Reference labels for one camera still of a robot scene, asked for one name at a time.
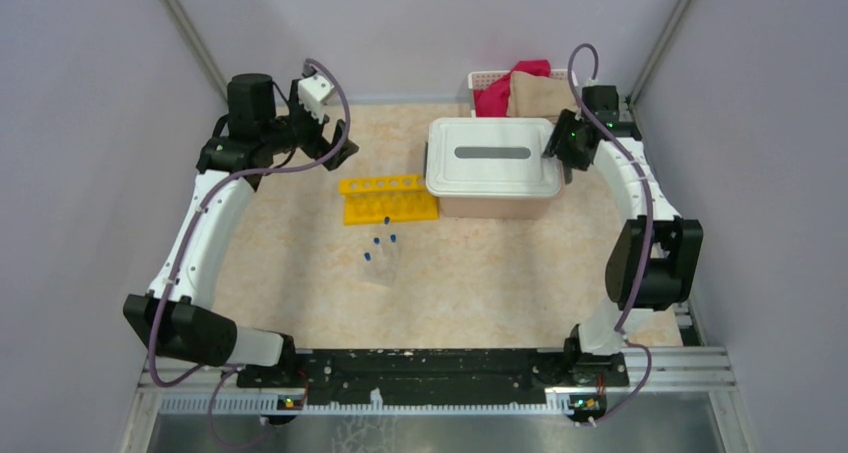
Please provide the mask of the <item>yellow test tube rack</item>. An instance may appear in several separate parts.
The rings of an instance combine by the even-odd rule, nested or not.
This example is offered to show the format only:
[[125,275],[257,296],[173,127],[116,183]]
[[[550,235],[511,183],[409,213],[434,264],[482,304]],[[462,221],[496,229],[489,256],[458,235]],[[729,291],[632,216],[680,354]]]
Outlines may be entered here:
[[439,201],[428,191],[422,174],[344,178],[338,192],[345,226],[440,218]]

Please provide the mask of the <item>white plastic tray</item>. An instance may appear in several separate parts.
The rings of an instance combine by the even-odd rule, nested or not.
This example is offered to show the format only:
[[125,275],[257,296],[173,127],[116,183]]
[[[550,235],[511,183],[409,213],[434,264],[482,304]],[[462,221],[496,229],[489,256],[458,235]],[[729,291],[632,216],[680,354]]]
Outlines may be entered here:
[[564,182],[544,155],[544,118],[439,118],[429,127],[425,184],[440,198],[547,199]]

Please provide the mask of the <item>pink plastic tub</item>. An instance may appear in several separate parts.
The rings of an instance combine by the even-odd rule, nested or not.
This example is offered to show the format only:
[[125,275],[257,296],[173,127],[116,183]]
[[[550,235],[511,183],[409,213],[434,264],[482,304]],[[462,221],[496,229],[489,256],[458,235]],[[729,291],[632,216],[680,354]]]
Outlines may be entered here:
[[433,195],[439,201],[441,214],[446,217],[538,220],[562,196],[564,181],[561,173],[555,173],[552,180],[541,183],[541,194],[531,194],[529,183],[520,183],[520,186],[525,190],[515,195],[504,195],[500,188],[493,193],[469,190],[450,195],[433,192]]

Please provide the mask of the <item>blue capped small tubes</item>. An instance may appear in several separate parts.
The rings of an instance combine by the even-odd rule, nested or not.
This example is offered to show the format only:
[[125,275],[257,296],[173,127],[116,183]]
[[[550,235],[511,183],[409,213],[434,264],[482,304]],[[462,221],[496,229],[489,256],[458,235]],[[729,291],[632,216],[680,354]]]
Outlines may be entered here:
[[379,261],[395,261],[400,255],[399,237],[395,231],[393,220],[385,216],[372,235],[368,248],[363,253],[366,263]]

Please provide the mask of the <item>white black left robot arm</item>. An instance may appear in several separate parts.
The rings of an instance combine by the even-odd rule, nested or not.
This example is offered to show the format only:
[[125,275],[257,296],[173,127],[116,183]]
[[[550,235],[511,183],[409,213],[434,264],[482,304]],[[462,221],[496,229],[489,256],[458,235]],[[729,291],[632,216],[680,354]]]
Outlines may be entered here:
[[293,339],[238,325],[213,312],[219,271],[231,237],[262,180],[316,167],[337,169],[355,154],[350,118],[324,128],[336,79],[316,64],[292,81],[278,114],[279,86],[261,73],[234,76],[228,111],[201,149],[188,210],[160,272],[146,292],[127,296],[123,315],[148,349],[148,361],[170,358],[199,366],[255,366],[277,387],[300,372]]

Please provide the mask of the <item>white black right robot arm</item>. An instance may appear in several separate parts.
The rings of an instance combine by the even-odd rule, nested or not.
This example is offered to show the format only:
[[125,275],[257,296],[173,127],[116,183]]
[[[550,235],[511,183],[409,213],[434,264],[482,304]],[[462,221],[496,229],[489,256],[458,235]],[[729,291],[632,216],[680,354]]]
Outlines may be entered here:
[[622,219],[604,270],[607,298],[566,341],[564,374],[588,385],[602,371],[601,358],[618,354],[653,313],[689,297],[704,232],[662,192],[638,127],[621,116],[616,88],[587,86],[580,99],[577,111],[561,112],[544,154],[566,173],[597,170]]

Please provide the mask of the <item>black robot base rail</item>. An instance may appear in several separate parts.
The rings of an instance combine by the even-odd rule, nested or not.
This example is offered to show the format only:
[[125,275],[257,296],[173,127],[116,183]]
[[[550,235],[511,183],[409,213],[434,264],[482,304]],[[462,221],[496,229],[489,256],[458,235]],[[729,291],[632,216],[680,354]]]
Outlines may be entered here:
[[309,406],[539,405],[549,387],[588,392],[630,383],[623,354],[582,359],[562,349],[314,349],[275,367],[248,366],[243,389],[303,389]]

